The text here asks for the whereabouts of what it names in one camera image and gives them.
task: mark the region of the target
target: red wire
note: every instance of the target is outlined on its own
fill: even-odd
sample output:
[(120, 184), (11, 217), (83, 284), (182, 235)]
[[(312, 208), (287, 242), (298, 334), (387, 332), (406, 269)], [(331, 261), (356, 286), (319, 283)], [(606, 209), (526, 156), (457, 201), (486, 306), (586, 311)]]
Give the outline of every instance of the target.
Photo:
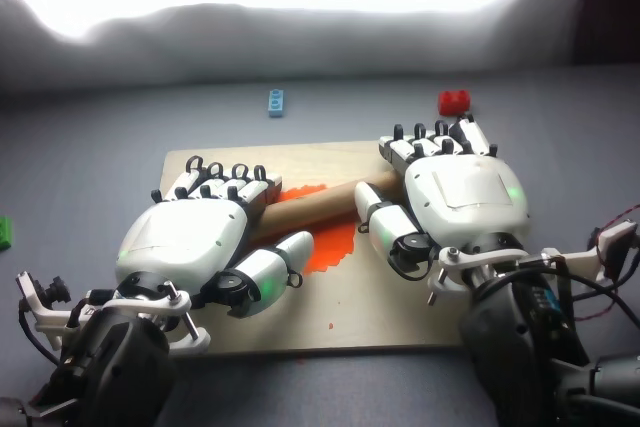
[[(602, 259), (602, 253), (600, 252), (600, 234), (602, 232), (604, 232), (605, 230), (607, 230), (609, 227), (611, 227), (613, 224), (615, 224), (618, 220), (620, 220), (622, 217), (624, 217), (625, 215), (630, 214), (631, 212), (633, 212), (636, 209), (640, 209), (640, 204), (636, 204), (633, 207), (625, 210), (624, 212), (622, 212), (620, 215), (616, 216), (613, 220), (611, 220), (610, 222), (608, 222), (602, 229), (600, 229), (600, 231), (598, 232), (598, 235), (596, 236), (596, 255), (598, 256), (598, 260), (600, 261), (600, 265), (602, 265), (604, 267), (604, 270), (607, 274), (607, 277), (610, 276), (611, 274), (611, 269), (609, 268), (609, 266), (605, 263), (605, 261)], [(618, 293), (618, 289), (613, 291), (614, 294)], [(591, 314), (588, 315), (586, 317), (576, 317), (575, 321), (576, 322), (583, 322), (585, 320), (591, 320), (591, 319), (595, 319), (598, 317), (602, 317), (605, 314), (608, 314), (609, 312), (611, 312), (611, 309), (613, 309), (613, 306), (615, 305), (614, 301), (611, 301), (611, 304), (609, 304), (609, 306), (596, 313), (596, 314)]]

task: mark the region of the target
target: back of robotic hand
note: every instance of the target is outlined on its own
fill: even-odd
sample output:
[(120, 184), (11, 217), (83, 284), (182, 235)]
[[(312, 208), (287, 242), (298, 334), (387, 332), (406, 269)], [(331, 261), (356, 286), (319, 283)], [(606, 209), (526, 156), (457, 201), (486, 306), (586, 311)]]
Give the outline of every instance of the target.
[[(630, 274), (618, 279), (636, 243), (634, 222), (597, 231), (585, 252), (548, 248), (532, 256), (522, 245), (529, 229), (522, 186), (471, 115), (451, 126), (438, 121), (433, 131), (417, 124), (413, 135), (396, 125), (393, 136), (380, 138), (379, 150), (404, 178), (405, 205), (359, 183), (359, 231), (369, 234), (375, 250), (406, 280), (425, 279), (432, 267), (438, 269), (427, 280), (429, 306), (439, 297), (441, 308), (451, 298), (470, 301), (460, 333), (501, 427), (613, 425), (611, 409), (640, 407), (638, 376), (631, 368), (633, 362), (640, 367), (640, 356), (589, 364), (572, 307), (603, 291), (612, 296), (633, 274), (640, 254)], [(559, 299), (545, 275), (558, 277)], [(603, 277), (614, 283), (593, 282)], [(597, 290), (572, 297), (569, 279)], [(598, 372), (605, 365), (602, 382)], [(600, 405), (596, 415), (598, 406), (586, 402), (598, 397), (614, 407)], [(616, 419), (627, 422), (631, 414), (620, 415)], [(630, 418), (632, 423), (617, 425), (640, 425), (637, 415)]]
[[(225, 171), (193, 157), (165, 196), (152, 192), (155, 205), (125, 236), (115, 289), (91, 290), (71, 311), (53, 310), (70, 301), (64, 282), (57, 277), (45, 289), (21, 273), (20, 325), (56, 369), (31, 403), (0, 401), (0, 421), (15, 410), (15, 425), (153, 425), (175, 380), (171, 357), (204, 352), (211, 340), (191, 308), (223, 304), (242, 319), (302, 285), (313, 251), (308, 232), (243, 257), (252, 224), (281, 188), (280, 176), (262, 166)], [(59, 358), (31, 332), (29, 312)], [(168, 342), (165, 333), (180, 321), (188, 334)]]

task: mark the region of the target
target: white robotic hand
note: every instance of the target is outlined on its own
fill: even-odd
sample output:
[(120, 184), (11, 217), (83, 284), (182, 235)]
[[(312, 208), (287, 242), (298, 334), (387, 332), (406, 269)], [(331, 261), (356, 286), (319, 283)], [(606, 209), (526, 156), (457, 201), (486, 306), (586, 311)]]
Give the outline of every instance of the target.
[(413, 136), (396, 125), (393, 137), (380, 138), (379, 149), (404, 176), (408, 208), (386, 202), (363, 182), (356, 187), (356, 205), (360, 231), (369, 232), (398, 274), (424, 278), (406, 274), (421, 262), (431, 264), (442, 247), (521, 249), (529, 226), (525, 195), (471, 115), (451, 127), (438, 121), (435, 131), (417, 124)]
[(229, 305), (234, 317), (256, 314), (287, 285), (302, 285), (313, 237), (299, 232), (241, 260), (252, 222), (275, 201), (282, 179), (261, 165), (250, 172), (236, 164), (225, 172), (220, 163), (202, 164), (201, 157), (190, 158), (164, 197), (152, 192), (156, 205), (127, 233), (116, 277), (121, 282), (134, 272), (152, 272), (188, 292), (194, 307), (216, 302)]

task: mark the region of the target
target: gray wall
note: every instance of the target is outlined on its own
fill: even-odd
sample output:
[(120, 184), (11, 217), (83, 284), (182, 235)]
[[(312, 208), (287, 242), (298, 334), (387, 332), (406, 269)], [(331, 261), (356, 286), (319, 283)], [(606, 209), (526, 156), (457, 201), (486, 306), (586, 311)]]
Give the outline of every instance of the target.
[(467, 14), (171, 8), (62, 42), (0, 0), (0, 90), (429, 74), (566, 63), (579, 0), (501, 0)]

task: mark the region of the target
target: blue toy block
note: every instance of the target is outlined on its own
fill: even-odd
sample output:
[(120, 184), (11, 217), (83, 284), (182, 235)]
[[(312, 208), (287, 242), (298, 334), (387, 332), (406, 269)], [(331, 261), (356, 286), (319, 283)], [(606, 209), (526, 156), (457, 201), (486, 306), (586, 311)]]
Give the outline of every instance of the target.
[(269, 117), (282, 117), (284, 114), (284, 90), (272, 90), (269, 93)]

